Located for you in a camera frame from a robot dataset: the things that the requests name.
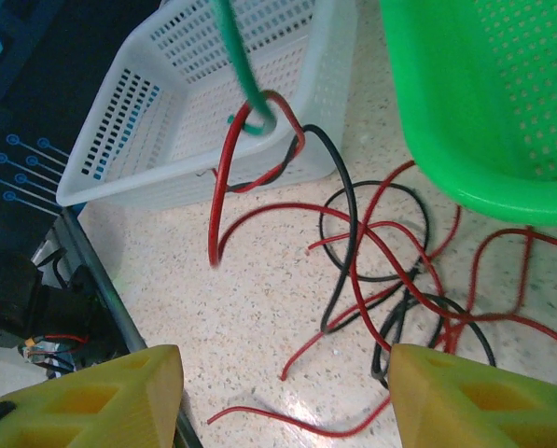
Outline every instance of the tangled wires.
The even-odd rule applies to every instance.
[[[429,215],[427,213],[424,202],[422,201],[420,196],[412,189],[408,189],[404,186],[393,183],[394,180],[401,173],[410,169],[414,165],[413,161],[408,161],[402,164],[382,181],[366,181],[353,184],[341,159],[340,153],[334,147],[327,134],[323,130],[312,124],[300,126],[296,118],[294,117],[292,110],[290,110],[290,107],[288,106],[286,101],[282,97],[280,97],[280,95],[275,92],[266,94],[285,112],[286,117],[295,129],[296,135],[291,142],[290,148],[286,153],[284,161],[280,165],[274,167],[267,174],[257,180],[229,187],[228,178],[231,158],[234,152],[234,147],[236,145],[239,132],[242,129],[244,121],[249,114],[249,106],[244,105],[238,112],[235,121],[233,121],[232,125],[230,126],[229,134],[223,148],[220,164],[218,165],[218,170],[216,172],[217,181],[215,195],[212,202],[212,212],[210,216],[208,253],[212,266],[217,266],[221,261],[227,241],[232,236],[232,234],[248,219],[257,215],[283,209],[311,210],[320,214],[320,241],[310,245],[309,248],[313,249],[319,246],[324,247],[327,256],[338,268],[340,274],[334,291],[327,301],[326,310],[322,315],[320,331],[315,334],[315,336],[313,336],[310,341],[304,344],[301,349],[287,361],[281,375],[282,380],[285,380],[287,378],[288,372],[294,365],[294,363],[317,341],[319,341],[326,335],[333,334],[338,330],[343,329],[360,317],[363,320],[369,334],[371,334],[371,336],[375,340],[375,351],[372,360],[372,373],[374,377],[376,377],[384,385],[384,387],[388,387],[387,361],[385,362],[385,364],[383,364],[382,362],[382,354],[384,352],[389,353],[391,349],[391,344],[386,339],[388,338],[390,333],[394,331],[393,343],[397,343],[401,340],[406,314],[410,309],[418,305],[422,305],[424,308],[428,309],[438,316],[438,322],[434,330],[432,331],[428,346],[437,348],[443,345],[442,349],[445,352],[453,354],[456,351],[458,341],[463,330],[465,329],[465,327],[470,327],[481,342],[483,350],[488,358],[488,362],[491,365],[495,365],[494,353],[492,347],[489,345],[487,339],[485,338],[483,332],[479,327],[478,323],[480,322],[509,320],[541,331],[557,341],[557,332],[545,327],[535,320],[526,318],[518,314],[524,302],[524,290],[527,281],[528,262],[531,255],[532,245],[535,240],[540,240],[552,245],[557,245],[556,238],[552,238],[548,235],[536,232],[534,229],[531,228],[507,229],[498,231],[490,235],[490,237],[488,237],[486,240],[483,241],[483,243],[481,243],[475,253],[475,258],[473,259],[473,265],[471,268],[466,307],[463,308],[458,303],[452,301],[449,297],[446,296],[444,286],[442,285],[439,274],[433,264],[434,259],[436,257],[439,257],[444,252],[445,248],[453,240],[454,235],[456,234],[461,220],[460,207],[457,207],[456,209],[454,222],[448,236],[445,238],[442,244],[429,251],[431,229]],[[314,133],[315,135],[317,135],[317,137],[319,137],[323,145],[326,147],[326,150],[334,160],[337,170],[341,176],[343,188],[335,193],[331,198],[329,198],[324,205],[317,205],[313,203],[275,203],[259,207],[258,209],[252,210],[242,217],[239,217],[227,228],[222,237],[220,237],[219,225],[222,206],[226,193],[228,191],[242,193],[249,191],[255,186],[268,185],[269,183],[275,181],[285,171],[285,166],[293,161],[302,151],[306,133]],[[357,216],[356,209],[355,188],[367,185],[375,187],[376,190],[371,197],[371,200],[369,201],[369,205],[366,208],[363,217],[359,218]],[[425,236],[423,237],[423,241],[419,241],[419,239],[408,228],[398,222],[371,222],[372,214],[387,189],[398,189],[411,196],[411,198],[416,202],[425,223]],[[344,195],[346,197],[348,214],[331,208],[332,203],[341,195]],[[349,227],[348,232],[342,235],[326,237],[326,231],[324,229],[324,220],[326,215],[347,222]],[[403,236],[403,238],[411,242],[416,249],[418,254],[417,260],[411,266],[407,266],[406,268],[403,267],[392,252],[391,248],[374,231],[378,228],[389,228],[399,232]],[[473,314],[481,256],[489,243],[491,243],[495,238],[508,234],[518,234],[522,235],[525,238],[525,251],[523,254],[522,273],[517,302],[511,310],[505,313],[488,313],[482,315]],[[389,273],[383,276],[368,276],[358,274],[356,257],[361,241],[366,237],[374,245],[377,246],[382,254],[386,256],[389,263],[392,265],[392,268],[394,270],[393,273]],[[347,250],[342,260],[340,260],[336,256],[330,246],[330,244],[339,240],[347,240]],[[436,294],[426,294],[415,285],[415,278],[419,274],[420,269],[429,273],[429,275],[432,277],[436,289]],[[334,309],[340,298],[342,287],[347,281],[347,278],[351,282],[353,291],[355,293],[355,305],[350,306],[344,312],[333,317],[332,315]],[[372,283],[394,281],[395,283],[392,286],[386,287],[384,290],[377,294],[373,294],[369,297],[364,297],[359,285],[361,281]],[[369,311],[383,304],[386,300],[393,297],[400,290],[402,290],[402,298],[400,299],[398,304],[396,304],[392,308],[389,315],[382,322],[380,329],[377,329],[371,317],[369,316]],[[228,408],[227,410],[224,410],[223,412],[218,413],[217,415],[212,417],[210,420],[208,420],[208,423],[215,422],[215,420],[222,417],[223,415],[226,415],[227,413],[250,412],[278,419],[280,421],[311,431],[314,434],[326,437],[343,438],[351,437],[365,429],[371,423],[371,421],[376,418],[383,409],[385,409],[388,403],[389,399],[386,399],[361,424],[346,431],[328,431],[286,415],[243,406]]]

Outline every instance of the black wire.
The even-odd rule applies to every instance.
[[[329,333],[330,330],[327,327],[327,324],[334,312],[334,307],[341,296],[342,288],[344,287],[344,283],[346,282],[346,277],[348,276],[349,269],[351,268],[351,264],[353,263],[353,257],[355,256],[356,251],[356,236],[357,236],[357,229],[358,229],[358,216],[356,210],[356,197],[355,197],[355,188],[353,187],[353,182],[351,181],[351,177],[349,176],[349,172],[346,169],[346,165],[342,160],[340,152],[332,143],[332,140],[327,136],[327,134],[322,130],[319,126],[315,126],[314,124],[306,124],[303,126],[304,132],[314,133],[317,138],[320,139],[324,147],[326,147],[327,152],[329,153],[332,160],[334,160],[334,164],[336,165],[336,169],[338,170],[339,174],[341,175],[342,184],[344,186],[344,192],[346,195],[346,200],[348,202],[349,207],[349,244],[346,249],[346,255],[344,256],[344,261],[342,262],[342,269],[341,274],[338,277],[336,282],[336,286],[334,287],[334,292],[332,293],[332,297],[330,298],[329,302],[327,303],[326,310],[322,315],[322,320],[320,322],[320,330],[323,333]],[[293,138],[293,142],[290,146],[297,144],[297,136]]]
[[[69,371],[62,366],[55,366],[54,364],[49,364],[48,362],[35,362],[34,365],[49,371],[56,371],[62,374],[73,373],[73,371]]]
[[[66,281],[64,280],[60,271],[58,270],[58,263],[61,262],[61,259],[63,259],[65,254],[66,254],[66,249],[64,247],[60,247],[56,249],[54,252],[52,252],[51,254],[49,254],[47,257],[42,259],[36,265],[37,268],[41,268],[42,266],[46,266],[48,263],[52,262],[52,271],[54,272],[54,276],[56,277],[56,280],[58,281],[62,289],[67,289],[68,285],[66,284]]]
[[[54,359],[58,361],[60,364],[63,364],[66,368],[68,368],[70,371],[73,371],[75,369],[75,366],[71,364],[69,361],[62,359],[61,357],[57,357],[56,355],[44,355],[44,357],[46,359]]]
[[[381,184],[382,184],[381,180],[364,180],[364,181],[361,181],[361,182],[355,182],[353,184],[353,188],[356,189],[357,187],[380,186]],[[412,190],[408,187],[405,187],[404,185],[391,183],[388,186],[388,188],[389,189],[398,189],[400,191],[403,191],[403,192],[407,193],[409,196],[411,196],[414,199],[414,201],[419,206],[419,209],[421,211],[421,214],[424,217],[424,222],[425,222],[425,238],[424,238],[424,243],[423,243],[423,249],[426,250],[427,245],[429,244],[429,238],[430,238],[430,221],[429,221],[429,217],[428,217],[428,214],[427,214],[427,207],[426,207],[424,201],[419,197],[419,195],[414,190]],[[343,193],[344,193],[344,189],[339,189],[337,192],[335,192],[332,196],[330,196],[327,199],[326,203],[324,203],[324,206],[325,207],[330,207],[330,205],[338,197],[340,197]],[[320,213],[320,215],[319,215],[319,236],[320,236],[320,240],[325,240],[326,239],[326,235],[324,233],[324,217],[325,217],[325,214]],[[330,245],[323,245],[323,247],[324,247],[324,250],[326,251],[326,255],[330,259],[330,261],[332,261],[332,263],[334,263],[334,265],[339,270],[342,270],[342,262],[336,256],[334,251],[331,249],[331,246]],[[417,258],[417,260],[414,262],[413,267],[411,269],[418,266],[419,263],[421,263],[421,257]],[[397,280],[399,277],[396,273],[391,273],[391,274],[388,274],[388,275],[381,275],[381,276],[358,275],[357,278],[359,279],[359,281],[362,281],[362,282],[381,283],[381,282],[389,282],[389,281],[392,281],[392,280]]]
[[[361,182],[355,182],[353,184],[353,186],[354,186],[354,188],[356,188],[356,187],[365,187],[367,185],[379,186],[381,184],[382,184],[382,181],[380,181],[380,180],[365,180],[365,181],[361,181]],[[421,199],[419,194],[417,194],[414,190],[409,189],[409,188],[407,188],[403,185],[399,185],[399,184],[390,184],[390,186],[388,186],[388,188],[390,188],[390,187],[392,187],[393,189],[399,189],[399,190],[404,191],[405,193],[409,194],[415,200],[419,209],[421,210],[421,214],[424,217],[424,223],[425,223],[425,237],[424,237],[424,242],[423,242],[423,249],[424,249],[424,251],[426,251],[427,246],[429,245],[430,236],[431,236],[431,221],[429,219],[429,213],[427,212],[427,206],[425,205],[424,201]],[[325,206],[330,206],[330,204],[336,198],[338,198],[342,194],[343,191],[344,191],[344,189],[340,189],[339,191],[334,193],[332,196],[330,196],[330,198],[326,201]],[[320,234],[320,238],[322,240],[325,239],[323,215],[320,215],[320,219],[319,219],[319,234]],[[328,247],[328,245],[324,245],[324,249],[326,250],[326,253],[327,253],[328,257],[330,258],[330,260],[332,261],[332,263],[334,263],[336,265],[336,267],[338,267],[339,270],[341,270],[341,272],[342,272],[342,268],[343,268],[342,263],[338,259],[338,257],[336,257],[336,255],[334,255],[334,253],[331,251],[331,249]],[[421,260],[421,257],[419,257],[415,261],[415,264],[407,272],[407,275],[409,276],[411,281],[414,281],[415,277],[419,273],[418,266],[421,263],[422,263],[422,260]],[[399,277],[394,274],[394,275],[383,275],[383,276],[379,276],[379,277],[368,277],[368,276],[359,275],[358,278],[359,278],[359,280],[361,280],[361,281],[364,280],[366,282],[386,282],[386,281],[390,281],[390,280],[397,280]],[[393,290],[390,291],[386,296],[384,296],[381,299],[379,299],[379,300],[375,301],[374,303],[370,304],[367,307],[368,311],[382,305],[385,301],[387,301],[392,296],[394,296],[402,287],[403,287],[403,283],[398,282],[395,286],[392,287]],[[345,328],[346,326],[355,322],[360,316],[361,316],[361,314],[359,312],[354,313],[350,317],[346,318],[339,325],[337,325],[333,329],[331,329],[329,331],[329,333],[335,333],[336,331],[339,331],[339,330]]]
[[[299,142],[299,139],[295,136],[295,138],[293,138],[293,140],[290,142],[290,146],[288,147],[288,151],[286,152],[285,159],[283,160],[282,164],[280,165],[280,170],[278,171],[278,173],[276,173],[272,177],[269,177],[268,179],[266,179],[260,185],[271,184],[272,182],[274,182],[276,179],[278,179],[278,177],[280,177],[285,172],[286,167],[288,166],[288,164],[290,162],[292,162],[292,160],[295,158],[295,150],[297,149],[297,143],[298,142]],[[244,189],[245,187],[249,187],[249,185],[251,185],[252,183],[253,182],[242,182],[240,184],[228,185],[227,186],[227,191],[228,192],[234,192],[234,191],[237,191],[239,189]]]
[[[415,274],[413,272],[418,272],[416,269],[415,270],[411,270],[411,273],[409,275],[410,279],[413,279]],[[388,299],[390,299],[392,296],[394,296],[399,290],[400,288],[403,286],[404,284],[402,282],[398,282],[395,286],[392,287],[392,291],[390,291],[388,294],[386,294],[384,297],[382,297],[381,299],[373,302],[372,304],[367,306],[368,311],[372,310],[373,308],[382,305],[385,301],[387,301]],[[341,329],[343,329],[344,327],[352,324],[353,322],[355,322],[359,317],[361,316],[361,314],[359,312],[353,314],[352,316],[344,319],[344,321],[342,321],[340,324],[338,324],[337,326],[335,326],[333,329],[330,330],[330,333],[335,333],[336,331],[339,331]]]
[[[454,309],[454,311],[456,311],[457,313],[466,312],[466,310],[462,306],[460,306],[455,301],[448,299],[447,297],[441,297],[441,296],[436,296],[433,294],[426,294],[426,293],[424,293],[424,296],[430,299],[431,301],[434,301],[444,309],[446,309],[448,306],[451,306]],[[406,312],[408,312],[410,309],[412,309],[418,304],[419,301],[415,297],[411,296],[410,292],[406,289],[403,300],[399,302],[397,306],[395,306],[395,308],[390,312],[388,317],[384,320],[383,326],[380,329],[380,334],[384,338],[386,338],[388,333],[390,332],[390,329],[392,329],[394,324],[396,322],[401,322],[401,324],[397,328],[397,334],[395,335],[395,341],[393,342],[393,344],[399,343],[401,332],[402,332],[401,330],[402,324],[404,324],[404,315],[406,314]],[[431,340],[427,344],[428,348],[434,348],[436,346],[436,342],[439,338],[439,334],[443,326],[443,321],[444,318],[440,316],[438,319],[438,325],[436,327],[436,331],[434,332],[434,335],[432,336]],[[480,341],[490,366],[496,367],[494,351],[492,350],[492,346],[490,345],[489,341],[483,334],[483,331],[481,331],[480,327],[475,322],[469,322],[467,324],[473,330],[475,336],[477,336],[477,339]],[[382,347],[378,343],[376,343],[375,348],[373,350],[373,360],[371,362],[371,376],[379,380],[380,383],[386,389],[388,388],[388,383],[385,380],[387,369],[388,369],[387,361],[384,368],[382,368]]]

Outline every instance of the basket rim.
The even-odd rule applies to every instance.
[[[322,54],[326,50],[327,44],[327,40],[324,38],[324,34],[329,31],[331,17],[335,13],[336,3],[338,1],[340,0],[322,0],[322,7],[316,9],[313,12],[313,20],[310,23],[308,34],[304,37],[300,37],[308,39],[308,42],[303,62],[301,64],[299,83],[292,98],[289,99],[291,108],[297,116],[301,116],[304,113],[307,104],[310,103],[313,99],[313,90],[307,89],[305,85],[301,85],[302,83],[300,81],[304,77],[311,80],[318,77],[319,61],[321,60]],[[167,7],[157,10],[129,34],[129,36],[125,39],[120,49],[118,50],[118,53],[115,56],[110,69],[106,73],[106,77],[104,78],[102,85],[94,98],[92,108],[93,105],[98,103],[102,97],[106,96],[104,85],[106,84],[106,80],[108,79],[108,77],[114,77],[115,69],[118,69],[118,60],[121,59],[121,52],[133,45],[133,41],[137,39],[141,33],[145,32],[144,30],[146,29],[146,27],[149,27],[152,23],[158,24],[165,22],[166,19],[164,18],[164,16],[173,11],[173,5],[175,8],[177,8],[181,3],[182,2],[175,1],[169,4]],[[81,131],[77,136],[76,143],[74,144],[73,150],[71,151],[71,156],[69,158],[67,168],[77,167],[83,159],[84,151],[75,151],[75,148],[78,144],[81,143],[82,140],[85,139],[84,133],[87,132],[86,128],[89,128],[90,126],[88,126],[88,124],[92,123],[94,120],[95,118],[92,116],[92,113],[90,111],[85,120],[85,123],[81,128]],[[251,137],[246,134],[242,135],[239,139],[239,142],[237,143],[237,147],[235,148],[234,159],[238,160],[240,158],[257,154],[267,147],[276,145],[289,133],[292,133],[292,128],[287,122],[285,116],[283,114],[280,114],[280,116],[278,117],[276,128],[264,139]],[[101,184],[97,184],[87,189],[81,190],[73,188],[73,186],[76,184],[75,179],[77,174],[69,173],[67,175],[67,170],[65,169],[59,187],[57,188],[56,200],[61,205],[85,203],[88,201],[103,199],[105,197],[123,193],[132,189],[152,185],[164,180],[178,177],[180,175],[188,175],[198,172],[200,173],[201,171],[209,170],[216,167],[215,165],[210,163],[210,160],[219,160],[221,149],[222,142],[218,142],[217,148],[206,151],[205,153],[197,154],[176,161],[170,161],[164,165],[146,170],[142,173],[125,176],[108,182],[103,182]]]
[[[429,86],[413,68],[415,58],[408,45],[413,35],[405,3],[382,1],[383,26],[403,133],[419,168],[439,189],[471,210],[514,223],[557,226],[557,181],[490,170],[432,131],[429,110],[438,105],[427,102],[424,89]]]

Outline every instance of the green wire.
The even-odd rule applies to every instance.
[[[224,45],[229,53],[230,60],[241,83],[248,103],[263,117],[264,124],[261,127],[245,124],[243,130],[252,135],[265,135],[271,133],[276,127],[276,117],[268,107],[266,98],[259,91],[258,84],[244,50],[243,40],[239,34],[237,22],[234,19],[230,0],[215,0],[214,12],[216,14],[216,24],[224,39]],[[229,117],[232,123],[234,116]]]

